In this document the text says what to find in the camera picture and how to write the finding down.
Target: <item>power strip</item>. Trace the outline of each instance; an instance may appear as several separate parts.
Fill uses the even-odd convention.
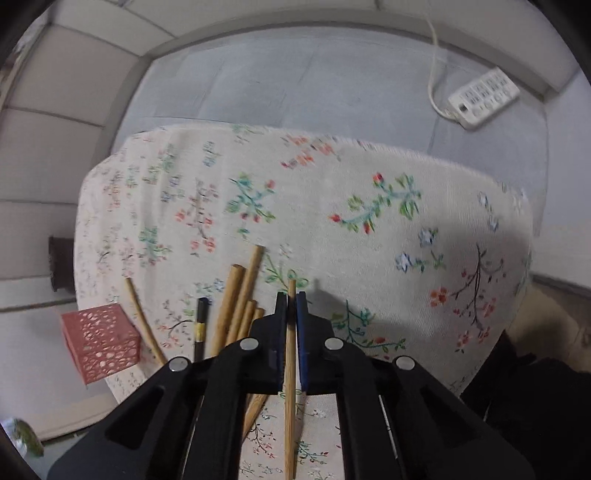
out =
[[[447,104],[462,127],[474,130],[518,96],[517,85],[497,67],[452,93]]]

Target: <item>wooden chopstick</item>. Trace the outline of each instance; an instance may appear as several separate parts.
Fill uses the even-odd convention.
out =
[[[242,340],[248,335],[251,329],[251,323],[256,309],[256,300],[248,300],[246,302],[246,308],[244,309],[244,315],[242,315],[242,321],[240,323],[240,330],[238,330],[238,337],[236,340]]]
[[[222,306],[220,307],[217,316],[216,331],[213,335],[212,356],[216,356],[226,345],[228,328],[234,313],[234,305],[238,292],[240,291],[242,279],[244,278],[244,271],[245,269],[241,265],[232,265],[230,267],[230,273],[228,274],[223,294]]]
[[[290,280],[289,302],[296,301],[296,281]],[[287,319],[285,338],[285,480],[293,480],[296,472],[294,426],[296,423],[296,324]]]
[[[152,350],[152,353],[156,356],[156,360],[158,361],[160,366],[163,367],[164,365],[166,365],[168,360],[166,360],[166,356],[163,354],[162,350],[160,349],[160,346],[158,345],[158,342],[156,341],[156,338],[154,337],[154,333],[152,332],[152,329],[150,328],[150,325],[148,324],[148,320],[146,320],[146,317],[144,315],[144,311],[142,310],[142,307],[139,303],[138,294],[135,291],[134,283],[131,280],[131,278],[125,277],[125,285],[127,285],[127,290],[129,291],[129,296],[131,297],[131,301],[133,302],[133,304],[135,306],[135,310],[138,313],[139,324],[141,325],[141,330],[143,333],[142,337],[144,338],[145,342],[148,344],[148,346]]]
[[[255,314],[252,320],[257,320],[265,316],[264,309],[255,309]],[[265,406],[265,402],[269,398],[269,395],[264,393],[256,393],[251,397],[251,400],[246,409],[246,415],[244,415],[244,425],[242,427],[242,440],[246,438],[248,432],[251,431],[252,425],[255,423],[256,418],[261,413],[262,408]]]
[[[251,262],[244,275],[244,281],[242,282],[242,287],[240,288],[240,293],[238,294],[238,299],[236,301],[234,315],[232,316],[232,322],[230,323],[230,329],[228,331],[228,336],[226,337],[226,345],[234,343],[238,338],[242,316],[244,315],[244,308],[246,307],[246,302],[252,295],[264,251],[265,249],[262,246],[256,245],[252,252]]]

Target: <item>gray floor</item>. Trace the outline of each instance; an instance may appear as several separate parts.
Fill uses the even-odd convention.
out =
[[[475,132],[427,98],[428,41],[344,27],[291,27],[213,40],[156,60],[115,142],[160,125],[216,120],[325,132],[411,148],[523,188],[539,228],[547,183],[543,104],[518,102]],[[440,49],[436,99],[492,66]]]
[[[42,457],[35,458],[27,455],[25,460],[41,480],[46,480],[49,469],[56,460],[70,450],[83,436],[84,433],[74,434],[45,443],[45,452]]]

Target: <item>red flower print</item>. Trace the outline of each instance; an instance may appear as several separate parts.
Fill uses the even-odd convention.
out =
[[[482,306],[482,310],[484,311],[484,317],[488,317],[491,315],[496,309],[496,297],[493,297],[490,303],[485,303]]]
[[[441,287],[439,290],[431,291],[431,307],[443,305],[447,301],[447,288]]]
[[[484,339],[486,337],[488,337],[490,334],[491,334],[491,328],[486,327],[486,330],[484,330],[483,332],[480,332],[480,334],[478,335],[478,343],[484,342]]]
[[[304,151],[302,152],[302,155],[297,155],[295,158],[302,166],[306,166],[308,162],[314,162],[314,157]]]
[[[333,148],[328,143],[323,143],[321,146],[318,147],[318,150],[324,155],[330,155],[331,153],[335,153]]]
[[[287,139],[296,146],[300,146],[304,143],[308,143],[308,139],[306,137],[292,137],[291,135],[286,135]]]
[[[470,341],[470,333],[468,332],[468,330],[466,330],[464,333],[461,333],[460,335],[458,335],[456,345],[457,345],[458,349],[462,350],[462,352],[463,352],[464,345],[466,345],[469,341]]]
[[[208,238],[205,242],[205,246],[207,247],[207,251],[209,253],[213,252],[216,248],[216,241],[214,238]]]

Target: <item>pink perforated box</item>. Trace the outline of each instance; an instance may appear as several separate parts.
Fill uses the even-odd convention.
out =
[[[64,313],[61,329],[86,385],[139,361],[139,333],[118,303]]]

